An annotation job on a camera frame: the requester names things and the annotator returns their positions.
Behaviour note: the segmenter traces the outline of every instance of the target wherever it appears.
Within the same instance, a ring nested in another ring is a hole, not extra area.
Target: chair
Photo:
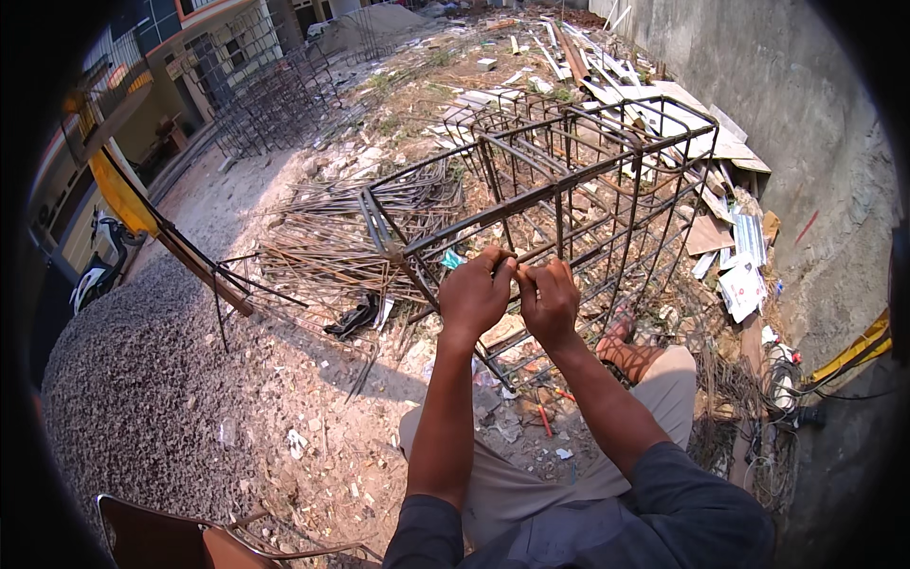
[[[277,562],[348,549],[361,549],[382,561],[382,557],[360,543],[282,553],[246,529],[250,522],[268,512],[256,513],[222,527],[206,520],[145,508],[109,494],[99,494],[96,505],[107,547],[120,569],[274,569]],[[243,533],[253,544],[235,532]]]

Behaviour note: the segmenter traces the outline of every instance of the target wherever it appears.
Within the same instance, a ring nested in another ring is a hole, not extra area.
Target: gray wall
[[[614,19],[628,4],[621,0]],[[611,5],[591,0],[604,15]],[[783,222],[774,265],[784,280],[787,335],[806,370],[829,361],[886,306],[895,220],[891,151],[844,52],[802,1],[635,0],[615,31],[666,62],[706,106],[726,112],[772,168],[761,201]],[[844,392],[879,392],[895,375],[882,361]],[[817,566],[850,531],[888,453],[896,398],[825,400],[829,424],[800,431],[778,565]]]

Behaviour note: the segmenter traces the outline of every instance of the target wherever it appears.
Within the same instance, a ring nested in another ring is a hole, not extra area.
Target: foot
[[[597,357],[601,360],[608,360],[607,354],[610,348],[617,344],[624,344],[629,339],[634,323],[635,318],[632,311],[625,303],[616,307],[613,324],[603,333],[603,338],[597,342],[597,348],[594,349]]]

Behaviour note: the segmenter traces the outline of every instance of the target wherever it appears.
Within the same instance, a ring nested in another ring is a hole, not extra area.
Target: hand
[[[496,325],[509,304],[509,283],[518,264],[513,253],[490,245],[461,265],[440,285],[440,314],[445,330],[473,346]],[[491,276],[493,267],[506,258]]]
[[[541,346],[551,352],[574,340],[581,294],[572,281],[569,263],[551,259],[544,267],[522,264],[515,279],[521,289],[524,325]]]

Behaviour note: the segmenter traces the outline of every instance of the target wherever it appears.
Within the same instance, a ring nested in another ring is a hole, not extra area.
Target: person's left hand
[[[473,345],[500,321],[509,304],[510,280],[518,267],[513,254],[490,245],[442,281],[440,314],[446,331]],[[491,275],[503,258],[496,274]]]

